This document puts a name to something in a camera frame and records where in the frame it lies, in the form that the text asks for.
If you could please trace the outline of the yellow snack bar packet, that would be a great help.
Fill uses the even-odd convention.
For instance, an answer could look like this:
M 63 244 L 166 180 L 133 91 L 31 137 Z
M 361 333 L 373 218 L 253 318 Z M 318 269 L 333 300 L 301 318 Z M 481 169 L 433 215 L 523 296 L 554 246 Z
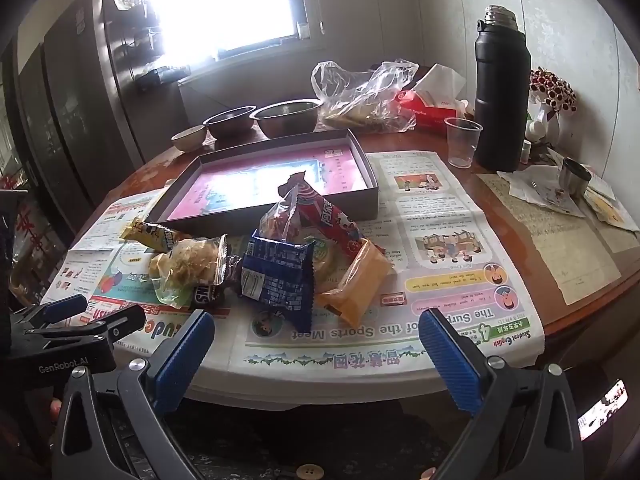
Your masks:
M 175 244 L 188 236 L 166 226 L 134 218 L 124 227 L 119 238 L 138 242 L 154 252 L 170 252 Z

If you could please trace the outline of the red tissue box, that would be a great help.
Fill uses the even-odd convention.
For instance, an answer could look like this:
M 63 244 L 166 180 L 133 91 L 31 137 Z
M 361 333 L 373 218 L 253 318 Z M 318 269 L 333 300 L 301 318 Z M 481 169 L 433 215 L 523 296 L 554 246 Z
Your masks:
M 465 118 L 467 100 L 459 94 L 465 78 L 453 68 L 434 64 L 409 90 L 402 90 L 395 101 L 404 112 L 413 114 L 419 128 L 445 128 L 447 118 Z

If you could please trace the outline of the orange wafer packet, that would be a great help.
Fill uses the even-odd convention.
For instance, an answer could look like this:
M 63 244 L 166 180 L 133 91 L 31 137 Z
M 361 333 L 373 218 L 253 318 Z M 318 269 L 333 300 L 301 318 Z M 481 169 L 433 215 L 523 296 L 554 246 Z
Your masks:
M 370 240 L 365 240 L 336 287 L 316 296 L 316 303 L 358 328 L 393 265 Z

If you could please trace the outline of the window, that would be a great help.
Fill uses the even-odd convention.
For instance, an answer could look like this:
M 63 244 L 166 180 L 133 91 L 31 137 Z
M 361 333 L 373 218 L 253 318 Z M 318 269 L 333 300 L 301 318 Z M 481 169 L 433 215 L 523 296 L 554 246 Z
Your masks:
M 244 56 L 320 51 L 319 0 L 115 0 L 145 22 L 126 43 L 149 68 L 205 73 Z

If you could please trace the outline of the plastic bag with bread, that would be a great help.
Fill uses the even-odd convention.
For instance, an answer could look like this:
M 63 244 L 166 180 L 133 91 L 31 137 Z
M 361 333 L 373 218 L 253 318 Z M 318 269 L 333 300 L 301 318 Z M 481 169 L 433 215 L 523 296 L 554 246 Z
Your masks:
M 374 70 L 350 72 L 323 61 L 311 72 L 311 88 L 321 101 L 318 127 L 405 132 L 416 126 L 416 113 L 402 108 L 398 94 L 418 72 L 407 60 L 385 61 Z

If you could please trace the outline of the crumpled white tissue paper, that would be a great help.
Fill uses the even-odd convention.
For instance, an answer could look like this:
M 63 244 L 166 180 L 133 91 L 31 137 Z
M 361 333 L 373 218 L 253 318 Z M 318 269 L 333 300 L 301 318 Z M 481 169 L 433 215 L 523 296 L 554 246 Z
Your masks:
M 557 166 L 534 165 L 514 172 L 498 172 L 510 184 L 509 194 L 523 202 L 576 218 L 585 215 L 578 207 L 581 198 L 570 197 L 559 186 Z

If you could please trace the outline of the grey box with pink book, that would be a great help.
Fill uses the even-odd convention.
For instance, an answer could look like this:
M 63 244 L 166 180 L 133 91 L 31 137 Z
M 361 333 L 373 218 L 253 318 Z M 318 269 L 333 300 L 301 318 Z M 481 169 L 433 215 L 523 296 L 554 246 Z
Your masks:
M 356 136 L 318 131 L 198 156 L 146 220 L 194 236 L 246 234 L 302 172 L 311 187 L 355 221 L 378 216 L 378 179 Z

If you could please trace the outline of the small steel cup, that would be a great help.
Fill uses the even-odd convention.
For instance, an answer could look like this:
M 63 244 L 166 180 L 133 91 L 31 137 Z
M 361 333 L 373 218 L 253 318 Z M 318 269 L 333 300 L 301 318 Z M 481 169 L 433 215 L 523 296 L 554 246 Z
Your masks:
M 559 174 L 559 186 L 570 197 L 584 196 L 591 181 L 591 172 L 576 160 L 565 157 Z

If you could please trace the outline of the handwritten paper sheet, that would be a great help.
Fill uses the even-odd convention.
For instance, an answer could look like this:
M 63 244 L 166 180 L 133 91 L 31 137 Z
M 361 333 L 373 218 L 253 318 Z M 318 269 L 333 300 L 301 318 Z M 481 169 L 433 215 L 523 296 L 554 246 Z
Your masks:
M 480 178 L 526 227 L 568 306 L 622 276 L 585 219 L 559 214 L 512 196 L 510 183 L 496 174 L 481 174 Z

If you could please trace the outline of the clear-wrapped flaky pastry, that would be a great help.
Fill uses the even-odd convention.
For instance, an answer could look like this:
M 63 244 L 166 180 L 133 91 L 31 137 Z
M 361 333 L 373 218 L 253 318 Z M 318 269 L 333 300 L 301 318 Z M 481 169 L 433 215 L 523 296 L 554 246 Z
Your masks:
M 157 300 L 175 309 L 184 307 L 196 285 L 218 285 L 224 277 L 221 266 L 228 256 L 227 235 L 186 238 L 170 252 L 154 256 L 149 277 Z

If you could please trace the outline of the small white ceramic bowl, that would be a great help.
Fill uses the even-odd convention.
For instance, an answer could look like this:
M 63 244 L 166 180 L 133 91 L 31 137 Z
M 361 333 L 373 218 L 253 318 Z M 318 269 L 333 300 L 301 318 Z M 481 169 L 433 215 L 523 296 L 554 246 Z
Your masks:
M 197 125 L 187 128 L 171 137 L 171 144 L 180 152 L 192 152 L 198 150 L 207 136 L 207 128 Z

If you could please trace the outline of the blue Oreo packet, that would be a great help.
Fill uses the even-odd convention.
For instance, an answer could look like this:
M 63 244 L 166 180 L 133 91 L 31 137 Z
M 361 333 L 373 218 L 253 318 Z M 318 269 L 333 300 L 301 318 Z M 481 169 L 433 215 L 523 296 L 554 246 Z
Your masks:
M 299 333 L 311 331 L 314 242 L 294 244 L 255 231 L 241 263 L 241 295 L 278 312 Z

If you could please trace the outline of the black thermos flask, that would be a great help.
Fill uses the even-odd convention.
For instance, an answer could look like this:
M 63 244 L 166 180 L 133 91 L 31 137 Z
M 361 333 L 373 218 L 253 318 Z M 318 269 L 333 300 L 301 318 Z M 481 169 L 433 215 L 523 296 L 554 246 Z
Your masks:
M 525 138 L 532 58 L 515 14 L 492 4 L 477 22 L 475 160 L 489 171 L 518 169 Z

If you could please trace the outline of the red white flower decoration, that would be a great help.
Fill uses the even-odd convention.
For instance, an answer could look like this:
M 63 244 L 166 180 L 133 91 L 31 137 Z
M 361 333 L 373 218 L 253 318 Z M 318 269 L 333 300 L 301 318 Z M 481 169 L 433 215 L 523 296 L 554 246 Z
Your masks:
M 577 96 L 570 84 L 542 67 L 529 74 L 529 97 L 555 114 L 572 114 L 577 110 Z

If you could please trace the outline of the dark steel bowl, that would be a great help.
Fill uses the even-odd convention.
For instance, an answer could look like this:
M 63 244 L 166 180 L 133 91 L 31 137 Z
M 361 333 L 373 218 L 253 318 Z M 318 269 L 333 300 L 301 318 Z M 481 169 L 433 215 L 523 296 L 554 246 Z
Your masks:
M 205 119 L 203 125 L 218 140 L 230 139 L 253 127 L 255 105 L 235 107 Z

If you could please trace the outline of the clear plastic cup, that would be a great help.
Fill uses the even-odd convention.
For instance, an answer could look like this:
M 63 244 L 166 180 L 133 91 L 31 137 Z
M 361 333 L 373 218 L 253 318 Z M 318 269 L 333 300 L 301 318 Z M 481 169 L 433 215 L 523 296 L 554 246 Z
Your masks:
M 459 169 L 469 169 L 473 163 L 483 126 L 461 117 L 448 117 L 444 123 L 446 125 L 448 164 Z

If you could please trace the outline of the dark refrigerator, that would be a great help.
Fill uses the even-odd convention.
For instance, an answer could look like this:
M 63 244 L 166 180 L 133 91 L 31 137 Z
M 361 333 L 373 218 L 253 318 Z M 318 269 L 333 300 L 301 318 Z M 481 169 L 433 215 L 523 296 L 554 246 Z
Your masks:
M 26 61 L 15 39 L 2 52 L 18 152 L 62 236 L 188 125 L 178 88 L 188 71 L 163 54 L 143 0 L 74 0 Z

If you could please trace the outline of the Snickers bar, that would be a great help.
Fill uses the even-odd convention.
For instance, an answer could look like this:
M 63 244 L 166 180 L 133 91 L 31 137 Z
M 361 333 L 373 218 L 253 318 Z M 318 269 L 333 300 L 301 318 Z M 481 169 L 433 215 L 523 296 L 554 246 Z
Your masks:
M 193 289 L 191 309 L 203 309 L 213 311 L 224 305 L 224 297 L 227 290 L 232 290 L 237 295 L 241 292 L 241 269 L 243 258 L 238 255 L 230 255 L 224 259 L 221 269 L 224 270 L 222 282 L 218 285 L 196 285 Z

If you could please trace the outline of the large steel bowl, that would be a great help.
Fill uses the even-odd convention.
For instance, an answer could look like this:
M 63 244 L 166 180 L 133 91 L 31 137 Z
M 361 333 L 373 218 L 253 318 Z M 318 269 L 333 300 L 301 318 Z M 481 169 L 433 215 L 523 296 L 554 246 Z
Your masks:
M 250 114 L 268 139 L 314 131 L 322 102 L 317 99 L 298 99 L 270 104 Z

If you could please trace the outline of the red candy stick packet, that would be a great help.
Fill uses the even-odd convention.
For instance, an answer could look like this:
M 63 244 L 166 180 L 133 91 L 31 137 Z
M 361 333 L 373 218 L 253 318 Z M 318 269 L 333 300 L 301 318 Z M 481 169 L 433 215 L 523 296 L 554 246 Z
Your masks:
M 358 224 L 341 208 L 338 208 L 318 193 L 305 179 L 304 172 L 291 174 L 285 183 L 278 186 L 278 193 L 284 197 L 296 190 L 296 205 L 299 213 L 324 237 L 332 240 L 349 261 L 355 259 L 367 241 Z

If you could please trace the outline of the large newspaper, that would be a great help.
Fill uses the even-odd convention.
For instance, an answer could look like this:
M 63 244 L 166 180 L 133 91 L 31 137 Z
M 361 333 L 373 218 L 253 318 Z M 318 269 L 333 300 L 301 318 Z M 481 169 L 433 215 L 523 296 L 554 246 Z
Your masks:
M 393 270 L 358 326 L 314 307 L 312 329 L 228 290 L 215 311 L 216 336 L 188 396 L 203 402 L 284 410 L 300 404 L 373 402 L 420 396 L 444 384 L 419 340 L 419 316 L 437 308 L 485 356 L 532 365 L 544 331 L 521 275 L 484 212 L 435 152 L 368 155 L 378 177 L 378 218 L 360 230 L 385 249 Z M 119 239 L 117 228 L 151 210 L 165 190 L 114 200 L 67 253 L 41 302 L 88 299 L 66 326 L 140 304 L 145 326 L 116 342 L 116 361 L 148 356 L 188 317 L 155 297 L 152 252 Z

